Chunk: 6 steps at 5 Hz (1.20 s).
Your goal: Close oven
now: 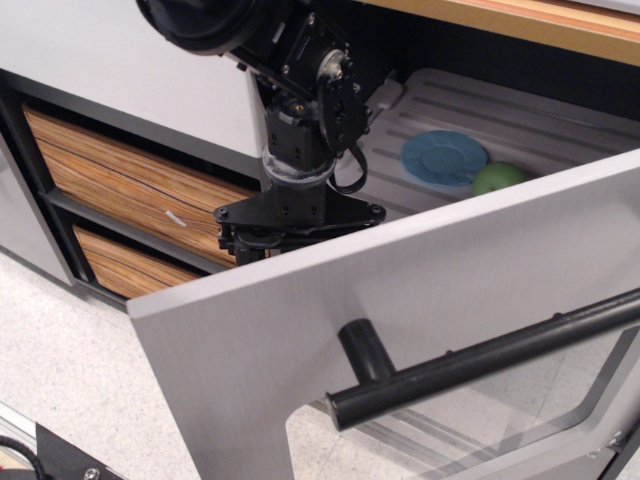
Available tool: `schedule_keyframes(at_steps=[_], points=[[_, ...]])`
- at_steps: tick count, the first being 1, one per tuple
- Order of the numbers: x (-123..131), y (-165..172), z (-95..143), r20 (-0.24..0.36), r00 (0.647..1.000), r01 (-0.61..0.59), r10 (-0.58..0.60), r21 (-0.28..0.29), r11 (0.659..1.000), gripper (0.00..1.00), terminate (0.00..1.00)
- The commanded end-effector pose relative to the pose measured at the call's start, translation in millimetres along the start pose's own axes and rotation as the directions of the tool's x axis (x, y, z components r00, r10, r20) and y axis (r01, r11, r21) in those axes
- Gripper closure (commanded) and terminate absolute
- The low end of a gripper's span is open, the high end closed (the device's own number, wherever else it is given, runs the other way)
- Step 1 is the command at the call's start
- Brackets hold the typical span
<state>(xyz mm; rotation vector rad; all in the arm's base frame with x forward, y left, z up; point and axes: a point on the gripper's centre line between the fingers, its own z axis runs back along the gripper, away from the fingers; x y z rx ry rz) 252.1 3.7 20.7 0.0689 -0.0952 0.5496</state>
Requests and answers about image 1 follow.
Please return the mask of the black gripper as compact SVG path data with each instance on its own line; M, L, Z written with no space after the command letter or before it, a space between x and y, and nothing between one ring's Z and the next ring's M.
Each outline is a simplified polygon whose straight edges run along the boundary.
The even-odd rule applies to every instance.
M219 207L219 247L236 264L264 259L274 250L285 253L380 224L386 210L351 198L326 184L294 189L272 184L266 191Z

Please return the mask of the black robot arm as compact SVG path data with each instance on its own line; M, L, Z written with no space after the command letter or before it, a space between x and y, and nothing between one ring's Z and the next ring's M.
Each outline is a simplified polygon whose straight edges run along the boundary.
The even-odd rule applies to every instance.
M268 188L216 209L219 244L240 265L380 224L382 206L356 198L359 178L340 185L337 161L366 158L369 131L349 43L314 1L142 1L146 21L173 45L226 55L269 86Z

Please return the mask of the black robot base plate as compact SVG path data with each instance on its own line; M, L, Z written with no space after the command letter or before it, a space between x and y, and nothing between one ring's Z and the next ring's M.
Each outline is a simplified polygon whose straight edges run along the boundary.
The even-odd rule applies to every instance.
M35 426L35 432L37 456L51 479L123 479L109 466L39 423Z

